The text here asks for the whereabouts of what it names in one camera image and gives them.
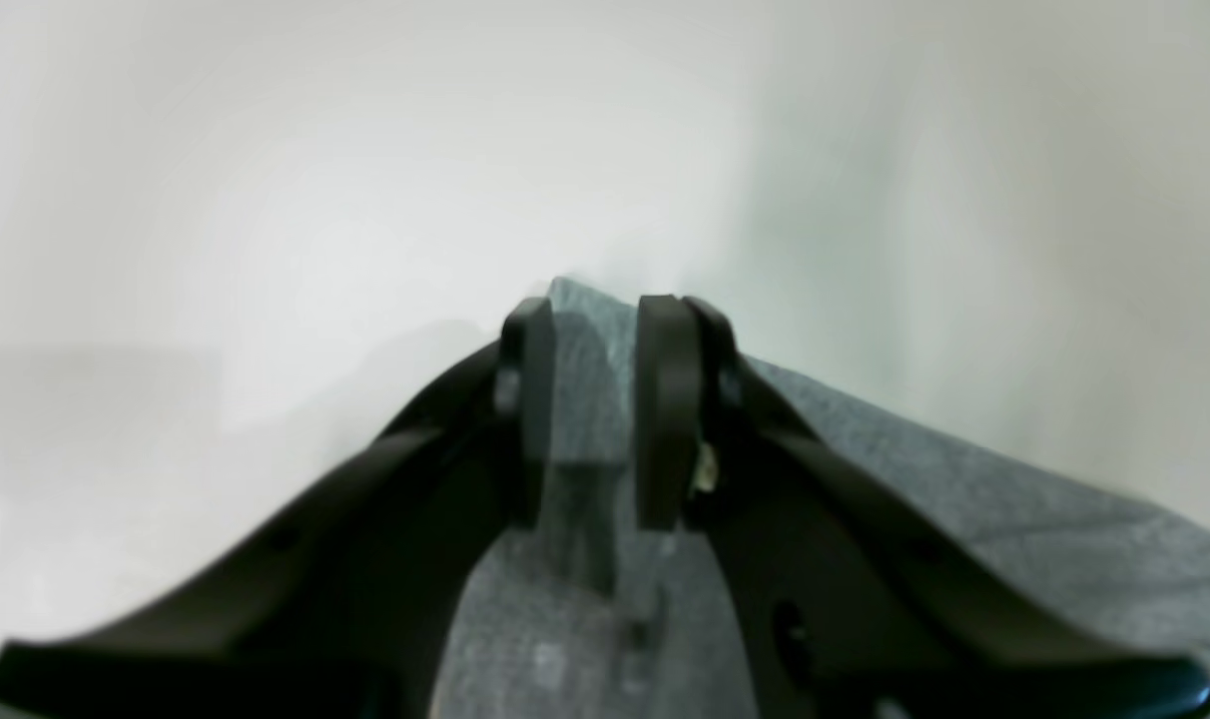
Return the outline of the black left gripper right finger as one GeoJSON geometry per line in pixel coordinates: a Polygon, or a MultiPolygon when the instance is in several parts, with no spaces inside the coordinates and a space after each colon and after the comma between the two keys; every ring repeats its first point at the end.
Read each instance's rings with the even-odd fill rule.
{"type": "Polygon", "coordinates": [[[1066,622],[834,451],[709,301],[643,297],[636,519],[709,541],[762,718],[1208,718],[1210,675],[1066,622]]]}

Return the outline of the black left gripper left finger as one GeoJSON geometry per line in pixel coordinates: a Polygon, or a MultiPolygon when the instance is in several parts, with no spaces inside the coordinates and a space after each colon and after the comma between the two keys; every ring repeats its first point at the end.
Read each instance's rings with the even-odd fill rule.
{"type": "Polygon", "coordinates": [[[538,519],[553,305],[443,372],[364,450],[194,579],[67,640],[4,643],[35,718],[426,718],[471,573],[538,519]]]}

